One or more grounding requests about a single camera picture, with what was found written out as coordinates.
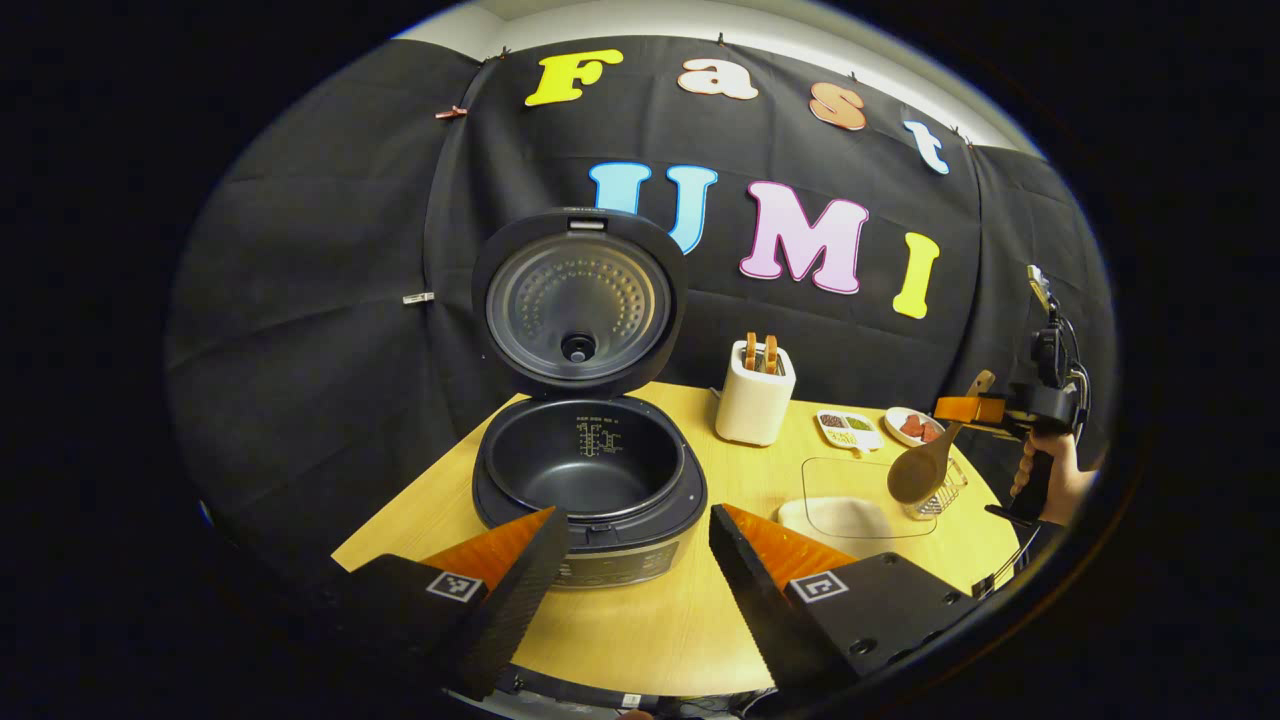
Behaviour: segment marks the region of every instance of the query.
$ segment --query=blue letter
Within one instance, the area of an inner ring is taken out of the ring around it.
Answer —
[[[929,128],[924,127],[924,123],[904,120],[902,124],[915,136],[915,146],[920,150],[920,158],[924,158],[924,163],[940,176],[950,173],[951,168],[942,161],[942,158],[938,158],[938,149],[942,147],[942,141],[933,137],[933,133],[929,132]]]
[[[640,206],[640,183],[649,179],[653,170],[640,163],[600,163],[586,174],[595,181],[596,208],[635,215]]]
[[[671,237],[680,251],[689,251],[703,238],[707,222],[707,188],[719,179],[716,170],[698,165],[676,165],[667,170],[667,178],[676,183],[676,227]]]
[[[596,208],[635,214],[640,208],[640,183],[653,172],[640,163],[600,163],[588,176],[595,181]],[[707,188],[719,176],[699,165],[675,165],[667,170],[667,178],[676,183],[676,225],[668,234],[687,255],[703,238]]]

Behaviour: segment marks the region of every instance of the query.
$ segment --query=rice cooker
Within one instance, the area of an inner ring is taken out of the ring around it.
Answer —
[[[480,249],[480,336],[530,398],[489,423],[472,500],[490,528],[564,509],[570,550],[554,587],[664,574],[707,509],[707,479],[680,428],[623,395],[666,365],[686,287],[676,242],[628,213],[556,209],[508,224]]]

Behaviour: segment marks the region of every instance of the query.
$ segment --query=rice cooker control panel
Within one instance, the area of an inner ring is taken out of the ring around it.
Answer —
[[[607,588],[649,580],[671,569],[678,544],[672,542],[607,557],[570,555],[561,562],[553,584],[562,588]]]

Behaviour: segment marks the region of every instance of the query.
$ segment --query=letter m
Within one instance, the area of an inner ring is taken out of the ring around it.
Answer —
[[[742,274],[773,279],[782,275],[777,260],[778,245],[791,270],[791,279],[800,282],[818,255],[822,266],[813,274],[813,283],[841,295],[858,292],[858,238],[869,214],[849,200],[832,200],[809,224],[794,190],[776,182],[753,182],[746,192],[755,197],[755,243],[751,255],[739,264]]]

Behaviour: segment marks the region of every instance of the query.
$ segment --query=human hand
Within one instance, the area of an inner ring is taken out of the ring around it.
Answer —
[[[1018,474],[1014,475],[1010,495],[1016,496],[1030,482],[1032,457],[1037,450],[1053,457],[1048,475],[1048,493],[1039,519],[1065,525],[1071,520],[1075,507],[1093,484],[1097,473],[1080,471],[1075,456],[1075,436],[1071,433],[1042,436],[1032,430],[1023,443],[1023,460],[1018,465]]]

